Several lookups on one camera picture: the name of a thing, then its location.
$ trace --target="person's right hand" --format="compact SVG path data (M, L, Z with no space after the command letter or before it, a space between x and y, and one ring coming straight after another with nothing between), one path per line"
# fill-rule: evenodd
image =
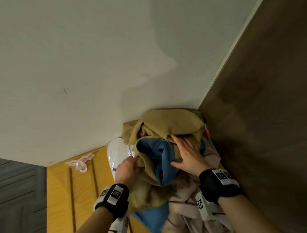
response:
M171 162L172 166L196 176L199 176L204 170L213 168L204 160L198 148L187 138L181 139L175 135L171 135L171 137L176 142L183 159L182 163Z

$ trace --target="forearm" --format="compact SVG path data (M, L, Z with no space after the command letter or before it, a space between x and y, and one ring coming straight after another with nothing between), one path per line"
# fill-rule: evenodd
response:
M237 233L280 233L244 195L220 197L218 203Z
M97 208L76 233L107 233L113 222L113 214L105 207Z

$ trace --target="black wristband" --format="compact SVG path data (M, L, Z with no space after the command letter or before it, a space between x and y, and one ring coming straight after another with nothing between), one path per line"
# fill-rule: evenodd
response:
M113 214L113 221L122 218L128 210L129 189L124 184L114 184L108 190L103 190L94 209L105 207Z
M208 169L199 175L200 189L204 198L209 202L219 204L219 197L234 197L243 194L242 190L235 184L223 184L226 179L229 183L234 183L236 180L225 170Z

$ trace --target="light pink garment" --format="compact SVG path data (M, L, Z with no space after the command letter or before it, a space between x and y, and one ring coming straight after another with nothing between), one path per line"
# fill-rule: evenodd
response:
M207 139L203 137L203 140L206 145L205 160L217 168L220 156L215 149L210 147ZM185 226L194 233L222 233L231 229L228 218L224 215L221 215L218 221L204 222L201 219L195 199L195 195L200 192L198 177L182 173L176 177L175 182L176 193L169 200L169 216L162 228L162 233L180 233L183 232Z

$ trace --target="yellow wooden surface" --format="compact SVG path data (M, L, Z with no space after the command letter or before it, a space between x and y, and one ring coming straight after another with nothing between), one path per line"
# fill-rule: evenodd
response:
M114 184L107 147L91 151L94 158L87 161L88 171L81 173L66 161L48 167L47 173L47 233L73 233L93 213L98 192ZM133 216L132 232L149 231Z

